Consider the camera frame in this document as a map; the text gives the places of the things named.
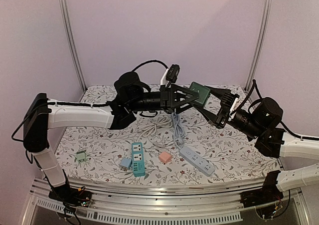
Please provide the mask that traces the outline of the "aluminium front rail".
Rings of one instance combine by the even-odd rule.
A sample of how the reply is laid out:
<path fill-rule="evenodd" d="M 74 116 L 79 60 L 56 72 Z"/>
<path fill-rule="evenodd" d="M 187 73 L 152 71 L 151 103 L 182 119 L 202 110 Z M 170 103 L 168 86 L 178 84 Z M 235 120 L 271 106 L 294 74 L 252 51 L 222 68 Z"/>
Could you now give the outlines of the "aluminium front rail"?
<path fill-rule="evenodd" d="M 300 189 L 285 193 L 280 217 L 263 220 L 257 207 L 245 208 L 240 194 L 258 189 L 262 179 L 205 185 L 127 185 L 70 179 L 70 185 L 92 192 L 92 204 L 78 208 L 82 224 L 115 225 L 309 225 L 310 215 Z"/>

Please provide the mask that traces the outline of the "light blue power strip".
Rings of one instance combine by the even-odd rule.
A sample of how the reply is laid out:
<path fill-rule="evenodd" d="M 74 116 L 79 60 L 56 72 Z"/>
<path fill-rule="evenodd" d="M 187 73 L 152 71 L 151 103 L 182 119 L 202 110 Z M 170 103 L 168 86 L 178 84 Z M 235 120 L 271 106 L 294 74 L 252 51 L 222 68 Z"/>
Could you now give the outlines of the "light blue power strip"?
<path fill-rule="evenodd" d="M 214 173 L 215 167 L 189 147 L 182 147 L 179 150 L 179 154 L 207 177 Z"/>

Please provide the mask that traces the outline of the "left aluminium frame post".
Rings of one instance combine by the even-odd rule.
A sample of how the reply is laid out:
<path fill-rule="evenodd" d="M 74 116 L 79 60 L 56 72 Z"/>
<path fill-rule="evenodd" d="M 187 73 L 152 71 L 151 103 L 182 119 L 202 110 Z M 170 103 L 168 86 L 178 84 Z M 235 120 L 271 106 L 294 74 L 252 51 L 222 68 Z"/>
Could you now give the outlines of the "left aluminium frame post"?
<path fill-rule="evenodd" d="M 60 5 L 63 25 L 64 25 L 66 38 L 67 38 L 73 66 L 75 69 L 75 73 L 76 73 L 81 90 L 85 92 L 87 90 L 87 85 L 85 82 L 84 74 L 81 68 L 81 64 L 80 64 L 80 60 L 79 60 L 79 56 L 78 56 L 78 52 L 77 52 L 77 48 L 76 48 L 76 44 L 74 40 L 67 0 L 59 0 L 59 5 Z"/>

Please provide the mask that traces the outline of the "teal power strip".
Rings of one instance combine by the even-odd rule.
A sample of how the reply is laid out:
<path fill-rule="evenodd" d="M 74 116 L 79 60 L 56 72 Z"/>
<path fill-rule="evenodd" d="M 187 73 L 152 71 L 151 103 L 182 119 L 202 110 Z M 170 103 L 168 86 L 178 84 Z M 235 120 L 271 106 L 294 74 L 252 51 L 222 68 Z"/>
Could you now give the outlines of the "teal power strip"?
<path fill-rule="evenodd" d="M 132 143 L 132 170 L 135 177 L 143 177 L 146 174 L 143 144 Z"/>

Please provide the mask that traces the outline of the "small blue cube adapter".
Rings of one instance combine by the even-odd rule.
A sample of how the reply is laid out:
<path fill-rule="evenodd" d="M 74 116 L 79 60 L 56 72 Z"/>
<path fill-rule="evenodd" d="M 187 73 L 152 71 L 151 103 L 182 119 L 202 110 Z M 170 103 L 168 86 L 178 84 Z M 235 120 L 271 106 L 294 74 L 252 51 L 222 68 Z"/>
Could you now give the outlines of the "small blue cube adapter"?
<path fill-rule="evenodd" d="M 121 170 L 127 171 L 131 168 L 132 159 L 130 158 L 123 158 L 119 164 Z"/>

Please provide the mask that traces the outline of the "floral tablecloth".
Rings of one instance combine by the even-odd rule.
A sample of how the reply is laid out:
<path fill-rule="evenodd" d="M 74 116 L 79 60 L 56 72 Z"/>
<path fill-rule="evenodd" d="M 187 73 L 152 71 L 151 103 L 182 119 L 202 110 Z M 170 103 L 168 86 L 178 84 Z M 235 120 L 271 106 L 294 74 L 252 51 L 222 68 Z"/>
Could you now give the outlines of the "floral tablecloth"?
<path fill-rule="evenodd" d="M 56 157 L 67 175 L 73 178 L 148 186 L 252 180 L 280 168 L 276 159 L 261 155 L 254 142 L 230 126 L 218 130 L 194 109 L 181 113 L 179 120 L 185 132 L 184 145 L 215 167 L 210 177 L 179 155 L 179 147 L 173 141 L 171 118 L 164 112 L 154 118 L 139 116 L 123 130 L 67 128 L 56 149 Z M 131 156 L 131 144 L 136 141 L 144 145 L 146 174 L 143 177 L 135 177 L 131 170 L 119 167 L 123 158 Z M 86 151 L 85 163 L 76 161 L 79 151 Z M 172 155 L 166 164 L 158 158 L 163 151 Z"/>

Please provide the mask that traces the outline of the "pink cube adapter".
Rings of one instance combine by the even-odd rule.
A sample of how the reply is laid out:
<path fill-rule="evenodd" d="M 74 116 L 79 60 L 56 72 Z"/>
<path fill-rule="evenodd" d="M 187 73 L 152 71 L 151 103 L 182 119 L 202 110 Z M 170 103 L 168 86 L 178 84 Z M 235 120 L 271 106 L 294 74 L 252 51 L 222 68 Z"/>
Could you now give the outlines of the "pink cube adapter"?
<path fill-rule="evenodd" d="M 172 159 L 172 155 L 163 151 L 159 154 L 158 158 L 163 164 L 166 164 Z"/>

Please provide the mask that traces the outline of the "dark green cube socket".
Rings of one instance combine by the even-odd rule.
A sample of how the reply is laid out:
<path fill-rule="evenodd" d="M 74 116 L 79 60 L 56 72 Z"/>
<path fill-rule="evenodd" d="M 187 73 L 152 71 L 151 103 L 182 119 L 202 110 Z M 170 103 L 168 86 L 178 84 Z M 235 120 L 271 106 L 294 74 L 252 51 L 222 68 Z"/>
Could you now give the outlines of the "dark green cube socket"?
<path fill-rule="evenodd" d="M 197 82 L 192 82 L 190 84 L 190 90 L 198 93 L 198 98 L 194 100 L 192 103 L 199 107 L 204 107 L 209 96 L 210 96 L 210 89 L 204 85 L 201 85 Z"/>

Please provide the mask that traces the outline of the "aluminium frame post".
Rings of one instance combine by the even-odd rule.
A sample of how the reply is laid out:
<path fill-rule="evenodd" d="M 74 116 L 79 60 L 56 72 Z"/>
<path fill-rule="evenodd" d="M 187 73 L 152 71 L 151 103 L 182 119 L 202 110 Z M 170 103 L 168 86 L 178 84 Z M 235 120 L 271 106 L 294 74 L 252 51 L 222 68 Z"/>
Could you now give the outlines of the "aluminium frame post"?
<path fill-rule="evenodd" d="M 87 90 L 87 85 L 85 82 L 84 74 L 81 68 L 81 64 L 80 64 L 80 60 L 79 60 L 79 56 L 78 56 L 78 52 L 77 52 L 77 48 L 76 48 L 76 44 L 74 40 L 67 0 L 59 0 L 59 5 L 60 5 L 63 25 L 64 25 L 66 38 L 67 38 L 73 66 L 75 69 L 75 73 L 76 73 L 81 90 L 85 92 Z"/>
<path fill-rule="evenodd" d="M 263 5 L 263 11 L 262 11 L 262 17 L 261 17 L 261 23 L 260 23 L 260 28 L 258 32 L 258 37 L 257 37 L 257 42 L 251 62 L 251 66 L 249 69 L 248 77 L 245 83 L 244 90 L 248 92 L 249 89 L 252 87 L 253 79 L 257 70 L 258 62 L 260 59 L 260 55 L 262 52 L 263 48 L 263 43 L 265 40 L 266 36 L 266 31 L 267 31 L 267 25 L 271 13 L 271 5 L 272 5 L 272 0 L 264 0 L 264 5 Z"/>

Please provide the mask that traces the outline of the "light green cube adapter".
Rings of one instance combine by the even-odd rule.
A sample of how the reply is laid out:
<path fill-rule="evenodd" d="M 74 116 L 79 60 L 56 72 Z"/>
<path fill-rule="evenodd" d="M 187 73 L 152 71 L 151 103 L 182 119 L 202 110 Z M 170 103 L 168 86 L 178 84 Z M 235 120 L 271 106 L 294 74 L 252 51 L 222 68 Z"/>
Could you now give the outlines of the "light green cube adapter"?
<path fill-rule="evenodd" d="M 79 151 L 75 155 L 76 161 L 81 164 L 87 161 L 87 154 L 86 151 Z"/>

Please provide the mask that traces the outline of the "right aluminium frame post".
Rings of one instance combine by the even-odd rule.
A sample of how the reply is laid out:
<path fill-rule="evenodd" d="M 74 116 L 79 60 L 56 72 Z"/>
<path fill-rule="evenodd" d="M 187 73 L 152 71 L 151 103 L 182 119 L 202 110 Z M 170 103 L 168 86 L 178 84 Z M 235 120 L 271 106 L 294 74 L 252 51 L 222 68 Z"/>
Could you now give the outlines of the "right aluminium frame post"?
<path fill-rule="evenodd" d="M 266 31 L 267 31 L 267 25 L 271 13 L 271 5 L 272 5 L 272 0 L 264 0 L 264 5 L 263 5 L 263 11 L 262 11 L 262 17 L 261 17 L 261 23 L 260 23 L 260 28 L 258 32 L 258 37 L 257 37 L 257 42 L 251 62 L 251 66 L 249 69 L 248 77 L 245 83 L 244 90 L 248 92 L 249 89 L 252 87 L 253 79 L 257 70 L 258 62 L 260 59 L 260 55 L 262 52 L 263 48 L 263 43 L 265 40 L 266 36 Z"/>

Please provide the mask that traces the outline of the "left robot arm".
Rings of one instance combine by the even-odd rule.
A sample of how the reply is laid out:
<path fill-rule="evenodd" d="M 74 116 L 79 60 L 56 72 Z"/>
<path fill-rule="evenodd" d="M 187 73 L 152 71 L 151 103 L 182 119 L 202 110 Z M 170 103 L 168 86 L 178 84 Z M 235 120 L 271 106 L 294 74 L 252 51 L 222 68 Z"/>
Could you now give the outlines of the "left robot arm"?
<path fill-rule="evenodd" d="M 100 127 L 121 130 L 136 120 L 136 112 L 163 110 L 177 113 L 199 98 L 197 92 L 165 79 L 162 79 L 160 90 L 152 92 L 134 71 L 120 76 L 114 87 L 116 98 L 102 104 L 50 100 L 45 93 L 39 93 L 24 117 L 23 145 L 35 157 L 63 202 L 70 202 L 74 191 L 67 186 L 67 177 L 49 146 L 48 129 Z"/>

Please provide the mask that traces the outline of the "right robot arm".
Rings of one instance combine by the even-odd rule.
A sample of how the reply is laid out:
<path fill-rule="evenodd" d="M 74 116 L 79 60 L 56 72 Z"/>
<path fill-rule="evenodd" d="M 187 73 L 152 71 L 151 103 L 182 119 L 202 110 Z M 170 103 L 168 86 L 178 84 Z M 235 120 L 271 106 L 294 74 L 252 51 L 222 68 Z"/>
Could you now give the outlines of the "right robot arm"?
<path fill-rule="evenodd" d="M 255 148 L 270 158 L 319 158 L 319 139 L 298 135 L 282 122 L 283 110 L 270 97 L 260 97 L 252 105 L 255 110 L 243 110 L 245 101 L 238 103 L 239 95 L 229 89 L 206 87 L 195 82 L 191 85 L 198 98 L 192 102 L 207 122 L 218 129 L 225 125 L 240 131 Z"/>

